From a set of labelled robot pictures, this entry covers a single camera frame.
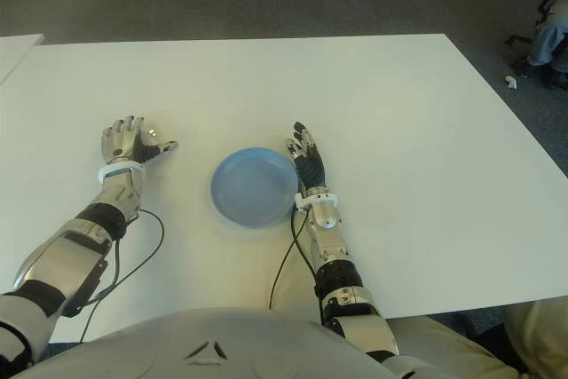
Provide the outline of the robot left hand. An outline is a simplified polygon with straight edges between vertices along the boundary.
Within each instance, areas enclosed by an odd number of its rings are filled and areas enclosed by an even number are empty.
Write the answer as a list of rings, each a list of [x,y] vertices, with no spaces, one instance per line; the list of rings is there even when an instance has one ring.
[[[143,140],[144,118],[127,116],[103,130],[101,137],[102,156],[107,165],[119,162],[145,163],[178,147],[177,141],[161,144]]]

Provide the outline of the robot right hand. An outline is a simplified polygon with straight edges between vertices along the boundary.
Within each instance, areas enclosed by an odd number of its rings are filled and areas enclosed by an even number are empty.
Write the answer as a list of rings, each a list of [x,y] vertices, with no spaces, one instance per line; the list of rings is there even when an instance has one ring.
[[[292,138],[287,139],[285,145],[304,189],[310,192],[313,188],[326,187],[325,168],[319,149],[301,122],[294,123]]]

